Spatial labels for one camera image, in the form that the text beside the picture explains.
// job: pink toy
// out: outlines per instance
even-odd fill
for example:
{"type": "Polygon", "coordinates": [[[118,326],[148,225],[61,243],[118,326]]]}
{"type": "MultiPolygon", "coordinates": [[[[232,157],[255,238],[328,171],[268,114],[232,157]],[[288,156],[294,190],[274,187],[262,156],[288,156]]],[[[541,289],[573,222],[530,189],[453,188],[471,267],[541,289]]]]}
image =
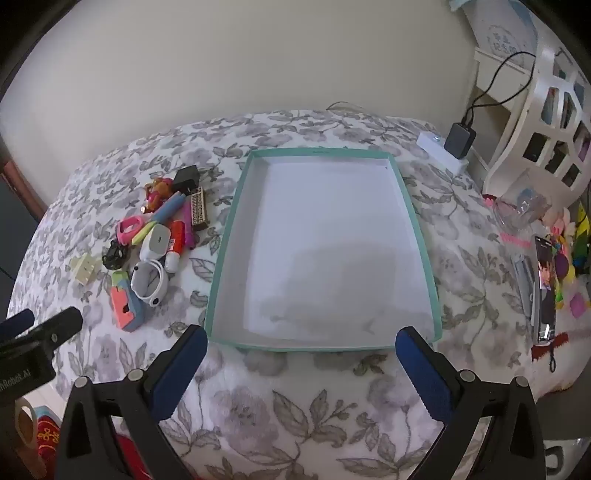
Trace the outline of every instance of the pink toy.
{"type": "Polygon", "coordinates": [[[193,236],[193,224],[191,223],[191,197],[187,197],[183,205],[183,223],[185,224],[184,237],[185,247],[189,250],[195,248],[195,237],[193,236]]]}
{"type": "Polygon", "coordinates": [[[144,217],[134,215],[119,222],[117,226],[117,240],[121,245],[129,245],[131,239],[143,228],[144,217]]]}
{"type": "Polygon", "coordinates": [[[587,304],[580,293],[575,293],[570,300],[570,311],[574,318],[579,318],[587,310],[587,304]]]}

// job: black charger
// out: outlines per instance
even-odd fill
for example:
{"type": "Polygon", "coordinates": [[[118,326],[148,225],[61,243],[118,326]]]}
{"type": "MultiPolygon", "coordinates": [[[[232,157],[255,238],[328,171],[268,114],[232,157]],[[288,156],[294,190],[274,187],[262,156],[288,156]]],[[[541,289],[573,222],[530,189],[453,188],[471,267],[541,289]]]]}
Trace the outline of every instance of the black charger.
{"type": "Polygon", "coordinates": [[[443,148],[458,159],[464,158],[468,155],[475,138],[476,132],[471,127],[456,122],[452,125],[443,148]]]}

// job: glue stick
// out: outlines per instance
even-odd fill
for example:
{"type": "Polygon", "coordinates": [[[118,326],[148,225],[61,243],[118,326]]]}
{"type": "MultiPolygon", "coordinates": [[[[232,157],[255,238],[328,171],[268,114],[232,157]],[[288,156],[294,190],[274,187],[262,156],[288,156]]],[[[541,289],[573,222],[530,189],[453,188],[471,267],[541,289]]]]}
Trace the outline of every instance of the glue stick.
{"type": "Polygon", "coordinates": [[[178,261],[181,258],[184,244],[184,222],[175,220],[170,225],[170,242],[166,250],[166,259],[164,260],[164,269],[168,273],[176,273],[178,270],[178,261]]]}

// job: yellow highlighter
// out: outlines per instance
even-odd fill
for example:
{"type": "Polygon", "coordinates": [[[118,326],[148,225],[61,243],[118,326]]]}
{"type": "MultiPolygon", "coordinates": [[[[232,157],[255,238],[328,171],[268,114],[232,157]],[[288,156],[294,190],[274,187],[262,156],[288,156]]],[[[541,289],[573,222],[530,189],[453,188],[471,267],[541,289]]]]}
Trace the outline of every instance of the yellow highlighter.
{"type": "Polygon", "coordinates": [[[136,235],[135,237],[133,237],[131,239],[131,244],[132,245],[139,245],[142,240],[144,238],[146,238],[146,235],[148,235],[148,233],[150,232],[150,230],[154,227],[154,225],[156,225],[156,223],[158,222],[148,222],[144,225],[144,228],[142,228],[136,235]]]}

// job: white wall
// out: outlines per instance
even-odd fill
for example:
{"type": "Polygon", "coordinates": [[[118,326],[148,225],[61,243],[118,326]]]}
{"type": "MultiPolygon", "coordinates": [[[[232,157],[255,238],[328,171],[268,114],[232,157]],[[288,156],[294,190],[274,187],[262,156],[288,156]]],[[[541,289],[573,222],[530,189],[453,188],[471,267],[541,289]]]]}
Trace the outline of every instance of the white wall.
{"type": "Polygon", "coordinates": [[[347,100],[446,129],[475,41],[446,0],[82,0],[0,103],[50,202],[78,165],[198,119],[347,100]]]}

